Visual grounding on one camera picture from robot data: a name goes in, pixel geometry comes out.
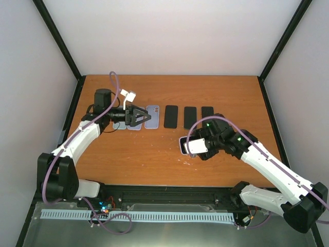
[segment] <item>purple cable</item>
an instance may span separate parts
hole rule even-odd
[[[261,226],[265,225],[266,222],[269,221],[269,219],[271,218],[271,216],[272,216],[272,212],[269,212],[268,216],[266,217],[266,219],[265,219],[262,223],[259,223],[258,225],[254,225],[254,226],[247,226],[246,229],[249,229],[249,230],[251,230],[251,229],[256,229],[256,228],[258,228],[258,227],[261,227]],[[233,224],[234,224],[236,227],[243,227],[243,226],[239,226],[239,225],[237,225],[235,222],[234,222]]]
[[[101,118],[102,116],[104,116],[111,108],[112,106],[114,105],[115,101],[117,100],[118,96],[119,96],[119,78],[118,78],[118,75],[114,72],[114,71],[111,71],[109,73],[109,79],[112,83],[112,85],[114,85],[114,81],[112,80],[112,77],[111,75],[114,75],[115,76],[115,79],[116,79],[116,94],[115,94],[115,97],[112,101],[112,103],[109,105],[109,107],[102,113],[100,114],[98,117],[96,117],[95,119],[93,119],[92,121],[90,121],[88,124],[86,124],[85,126],[82,127],[82,130],[86,129],[88,126],[90,126],[91,124],[93,124],[95,121],[97,121],[99,118]],[[66,143],[64,144],[64,148],[67,148],[68,145],[74,140],[74,138],[76,138],[76,136],[81,132],[81,130],[77,130],[76,133],[74,133],[67,141]],[[42,186],[42,200],[43,202],[46,204],[46,205],[54,205],[55,203],[59,202],[61,199],[56,199],[55,201],[53,202],[48,202],[47,201],[47,198],[46,198],[46,187],[47,187],[47,183],[48,183],[48,180],[49,180],[49,176],[50,176],[50,173],[51,173],[51,170],[53,169],[56,161],[58,160],[59,156],[64,152],[64,149],[61,149],[58,154],[55,156],[55,158],[52,160],[48,170],[47,170],[47,173],[46,173],[46,176],[45,176],[45,180],[43,181],[43,186]]]
[[[99,224],[100,224],[105,230],[107,230],[109,233],[112,233],[112,234],[114,234],[114,235],[123,235],[123,234],[126,234],[126,233],[128,233],[128,232],[130,231],[130,229],[132,228],[132,225],[133,225],[132,218],[130,218],[130,216],[129,216],[128,214],[125,214],[125,213],[119,213],[119,214],[113,215],[111,218],[107,219],[107,220],[103,223],[103,222],[98,218],[98,215],[96,214],[96,212],[95,212],[95,210],[94,210],[92,204],[90,203],[90,201],[88,201],[88,199],[85,198],[85,197],[83,197],[82,199],[85,200],[85,202],[89,205],[90,209],[92,210],[92,212],[93,212],[93,214],[94,214],[93,217],[91,218],[90,222],[92,222],[92,219],[93,219],[93,218],[96,218],[97,221],[98,221],[98,223],[99,223]],[[113,220],[114,218],[116,218],[116,217],[118,217],[118,216],[120,216],[120,215],[126,216],[126,217],[128,218],[128,220],[129,220],[129,227],[128,227],[128,229],[127,229],[126,231],[121,232],[121,233],[118,233],[118,232],[114,232],[114,231],[108,229],[108,228],[105,226],[106,223],[110,222],[111,220]]]
[[[191,153],[190,148],[189,148],[189,140],[190,140],[190,136],[191,136],[194,128],[199,123],[201,123],[201,122],[203,122],[205,120],[210,120],[210,119],[219,119],[219,120],[223,120],[223,121],[229,123],[230,125],[232,125],[241,134],[241,136],[243,136],[250,144],[252,144],[262,155],[264,155],[266,158],[269,158],[269,156],[262,149],[260,149],[248,136],[246,136],[234,123],[232,123],[230,120],[228,120],[228,119],[226,119],[224,117],[219,117],[219,116],[204,117],[204,118],[200,119],[199,121],[197,121],[191,127],[191,129],[189,130],[189,133],[187,134],[187,139],[186,139],[186,147],[187,147],[188,153]],[[300,181],[298,179],[296,179],[289,172],[287,172],[285,169],[283,169],[277,162],[275,162],[274,160],[269,160],[269,161],[272,164],[274,164],[277,168],[279,168],[289,178],[291,178],[294,182],[296,182],[297,184],[300,184]],[[314,196],[327,210],[329,210],[328,204],[326,204],[326,202],[323,201],[317,194],[315,194],[313,191],[311,191],[310,189],[308,189],[305,185],[301,185],[301,187],[304,188],[307,192],[309,192],[312,196]],[[321,223],[321,224],[329,224],[329,221],[318,220],[317,222],[318,223]]]

